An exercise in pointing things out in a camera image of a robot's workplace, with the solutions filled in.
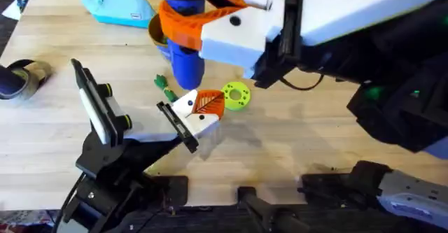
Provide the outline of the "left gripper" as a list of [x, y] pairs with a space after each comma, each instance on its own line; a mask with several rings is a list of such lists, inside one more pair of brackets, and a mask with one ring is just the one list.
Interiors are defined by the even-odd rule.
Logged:
[[86, 102], [84, 107], [91, 132], [76, 166], [92, 179], [117, 179], [140, 175], [180, 144], [194, 153], [197, 137], [219, 125], [225, 97], [220, 90], [191, 90], [172, 106], [160, 102], [154, 109], [134, 108], [124, 115], [106, 104]]

